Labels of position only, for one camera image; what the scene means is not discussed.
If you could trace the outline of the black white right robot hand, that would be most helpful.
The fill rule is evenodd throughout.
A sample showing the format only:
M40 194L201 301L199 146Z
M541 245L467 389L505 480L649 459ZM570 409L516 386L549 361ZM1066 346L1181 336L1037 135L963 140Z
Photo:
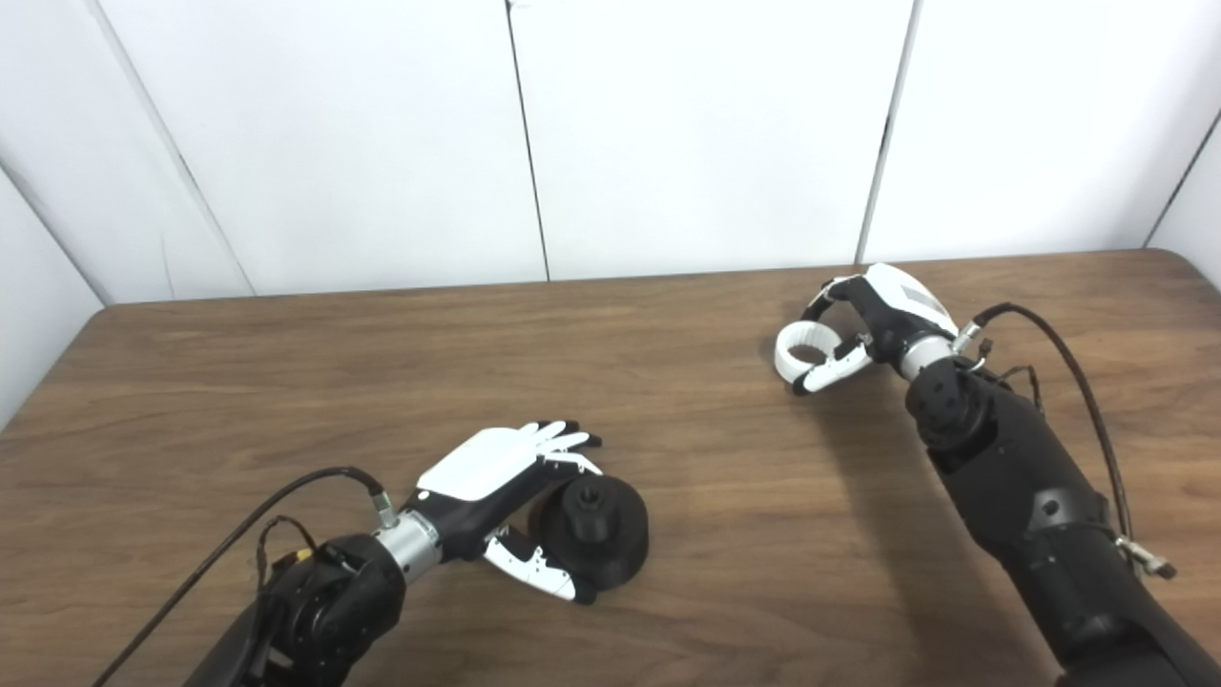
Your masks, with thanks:
M821 321L838 303L858 314L864 332L842 338ZM816 394L872 364L886 364L912 382L930 364L958 355L958 334L954 318L919 279L877 262L863 273L827 281L801 318L777 332L773 365L797 395Z

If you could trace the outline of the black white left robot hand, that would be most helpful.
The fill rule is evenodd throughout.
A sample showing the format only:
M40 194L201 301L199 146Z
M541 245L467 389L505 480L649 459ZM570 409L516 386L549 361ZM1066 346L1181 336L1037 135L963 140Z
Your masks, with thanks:
M549 488L602 475L582 453L602 444L575 421L485 427L424 471L402 513L427 536L437 565L484 558L535 591L591 605L593 584L507 520Z

